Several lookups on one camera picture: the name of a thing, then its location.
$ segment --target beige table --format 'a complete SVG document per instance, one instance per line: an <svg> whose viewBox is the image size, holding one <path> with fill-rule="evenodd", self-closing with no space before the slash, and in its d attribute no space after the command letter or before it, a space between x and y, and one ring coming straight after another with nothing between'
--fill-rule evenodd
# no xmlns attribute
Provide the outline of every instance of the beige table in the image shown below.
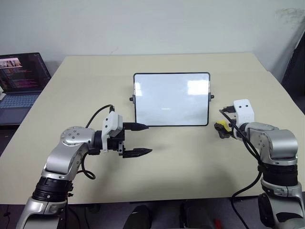
<svg viewBox="0 0 305 229"><path fill-rule="evenodd" d="M78 174L70 203L228 197L256 177L256 162L242 142L220 139L218 109L248 98L258 122L290 129L299 142L299 181L304 184L305 118L279 82L250 53L152 56L71 56L55 73L0 158L0 203L24 204L61 132L85 126L113 104L134 121L132 76L140 72L210 72L210 123L198 127L151 127L126 133L126 148L152 148L139 158L116 152L89 156L96 175ZM106 112L91 127L101 129ZM256 185L245 195L262 193Z"/></svg>

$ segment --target whiteboard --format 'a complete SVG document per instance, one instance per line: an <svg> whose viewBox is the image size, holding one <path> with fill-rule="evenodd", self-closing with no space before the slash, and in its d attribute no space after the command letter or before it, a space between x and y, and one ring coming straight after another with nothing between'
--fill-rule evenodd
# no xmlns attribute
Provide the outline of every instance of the whiteboard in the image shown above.
<svg viewBox="0 0 305 229"><path fill-rule="evenodd" d="M133 82L136 122L208 125L209 73L136 73Z"/></svg>

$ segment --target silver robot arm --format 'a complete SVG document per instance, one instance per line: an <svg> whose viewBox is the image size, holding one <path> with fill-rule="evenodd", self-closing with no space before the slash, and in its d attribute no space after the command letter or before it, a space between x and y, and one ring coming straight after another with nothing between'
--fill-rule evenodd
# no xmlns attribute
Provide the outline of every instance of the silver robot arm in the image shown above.
<svg viewBox="0 0 305 229"><path fill-rule="evenodd" d="M305 229L302 186L297 180L298 145L293 133L254 122L253 109L246 99L236 100L222 111L234 113L235 125L259 150L258 170L263 174L261 185L265 191L258 197L262 223L274 229ZM218 126L217 130L220 137L231 135L243 141L236 129L224 133Z"/></svg>
<svg viewBox="0 0 305 229"><path fill-rule="evenodd" d="M17 229L56 229L60 214L72 196L74 180L81 160L86 154L98 155L100 150L118 151L123 158L145 155L152 150L137 148L125 150L125 130L144 130L138 123L123 123L122 116L111 111L103 121L102 131L74 126L63 131L60 142L52 150L42 170L35 191L28 199Z"/></svg>

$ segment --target laptop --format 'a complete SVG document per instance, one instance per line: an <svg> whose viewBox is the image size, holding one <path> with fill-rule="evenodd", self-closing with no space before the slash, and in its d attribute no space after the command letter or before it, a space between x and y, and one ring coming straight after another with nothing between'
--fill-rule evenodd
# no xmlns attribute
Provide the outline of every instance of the laptop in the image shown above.
<svg viewBox="0 0 305 229"><path fill-rule="evenodd" d="M0 55L0 125L20 124L50 78L38 52Z"/></svg>

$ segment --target red object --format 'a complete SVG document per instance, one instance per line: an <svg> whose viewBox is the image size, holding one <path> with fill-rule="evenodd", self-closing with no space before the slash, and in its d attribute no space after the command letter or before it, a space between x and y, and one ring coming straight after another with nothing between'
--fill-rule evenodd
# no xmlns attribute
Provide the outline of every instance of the red object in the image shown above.
<svg viewBox="0 0 305 229"><path fill-rule="evenodd" d="M214 219L214 225L216 229L222 229L221 221L219 219Z"/></svg>

